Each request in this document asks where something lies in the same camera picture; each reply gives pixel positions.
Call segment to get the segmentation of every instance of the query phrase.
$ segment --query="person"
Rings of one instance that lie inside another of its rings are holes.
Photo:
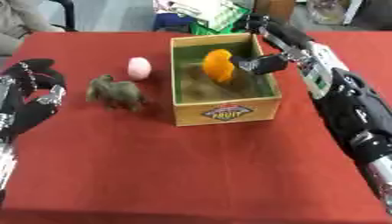
[[[0,0],[0,56],[12,55],[32,32],[63,32],[39,13],[37,0]]]
[[[194,18],[183,16],[171,11],[172,1],[170,0],[153,0],[155,16],[152,30],[164,31],[183,31],[185,26],[194,21]]]

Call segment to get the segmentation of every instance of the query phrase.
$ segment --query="box label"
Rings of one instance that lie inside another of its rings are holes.
[[[245,108],[243,106],[231,103],[225,103],[220,105],[218,108],[213,108],[211,110],[208,110],[207,112],[204,112],[202,115],[208,116],[215,120],[228,122],[251,112],[253,112],[253,110],[250,108]]]

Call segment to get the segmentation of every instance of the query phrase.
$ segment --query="chair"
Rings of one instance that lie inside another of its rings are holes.
[[[64,7],[66,15],[66,30],[71,32],[75,31],[75,12],[73,0],[49,0],[61,4]]]

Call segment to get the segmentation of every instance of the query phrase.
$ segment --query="red table surface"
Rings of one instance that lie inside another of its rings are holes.
[[[392,33],[311,35],[392,102]],[[80,32],[28,38],[8,65],[55,59],[68,94],[55,117],[18,139],[20,160],[5,209],[255,223],[390,221],[323,126],[293,65],[276,73],[283,100],[275,120],[175,127],[170,39],[180,36]],[[147,58],[154,70],[137,83],[152,100],[144,112],[110,111],[85,102],[91,79],[112,74],[127,80],[128,59],[137,56]]]

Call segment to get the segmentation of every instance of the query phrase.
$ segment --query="pink ball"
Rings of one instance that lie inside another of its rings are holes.
[[[132,58],[129,60],[128,75],[133,81],[140,81],[149,77],[151,64],[145,58]]]

